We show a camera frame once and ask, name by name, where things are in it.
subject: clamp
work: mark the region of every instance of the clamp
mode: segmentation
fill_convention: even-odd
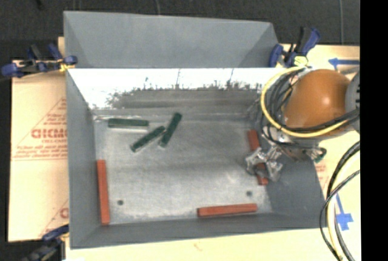
[[[69,225],[60,226],[42,237],[44,245],[23,257],[20,261],[46,261],[56,253],[61,253],[60,260],[65,259],[65,242],[62,236],[69,233]]]
[[[320,39],[321,35],[317,29],[302,27],[299,41],[295,46],[292,44],[288,52],[281,44],[274,46],[270,54],[269,67],[276,67],[278,63],[286,68],[306,65],[307,53]]]
[[[41,54],[35,44],[31,45],[27,50],[27,59],[20,61],[19,63],[10,63],[2,66],[2,75],[6,77],[21,78],[25,75],[34,73],[65,70],[78,62],[76,56],[62,57],[58,48],[53,43],[50,43],[47,48],[49,59]]]

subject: gray bin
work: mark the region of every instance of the gray bin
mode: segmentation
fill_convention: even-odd
[[[66,54],[79,59],[67,74],[72,248],[319,227],[324,198],[312,161],[281,157],[281,179],[267,186],[244,168],[246,132],[255,126],[247,109],[275,74],[266,68],[277,43],[271,24],[99,12],[65,12],[64,19]],[[216,84],[209,81],[218,71]],[[148,78],[175,73],[198,73],[201,85],[146,87]],[[117,91],[122,83],[128,89]],[[135,117],[152,129],[175,112],[182,121],[164,149],[152,143],[133,153],[129,144],[141,134],[107,126],[110,117]],[[99,158],[107,162],[105,226]],[[233,203],[256,203],[258,212],[196,216],[197,207]]]

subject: cardboard sheet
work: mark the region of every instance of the cardboard sheet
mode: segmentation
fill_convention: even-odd
[[[310,64],[332,69],[331,58],[359,59],[359,47],[316,46]],[[13,80],[12,156],[8,240],[33,240],[68,223],[65,79],[52,72]],[[358,141],[357,132],[321,143],[328,150],[316,165],[324,191],[338,159]],[[361,260],[360,177],[341,195],[351,214],[343,231],[349,249]],[[332,260],[318,229],[70,250],[67,260]]]

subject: orange sphere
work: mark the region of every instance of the orange sphere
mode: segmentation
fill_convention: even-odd
[[[308,128],[344,115],[349,83],[345,75],[329,69],[302,76],[285,106],[284,123],[288,128]]]

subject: bin floor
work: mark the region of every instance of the bin floor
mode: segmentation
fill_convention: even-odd
[[[271,212],[266,188],[245,170],[250,121],[241,115],[185,116],[168,145],[155,140],[134,153],[144,133],[108,127],[95,120],[96,157],[107,163],[111,224],[189,219],[205,206],[256,203]],[[168,115],[142,117],[149,131]]]

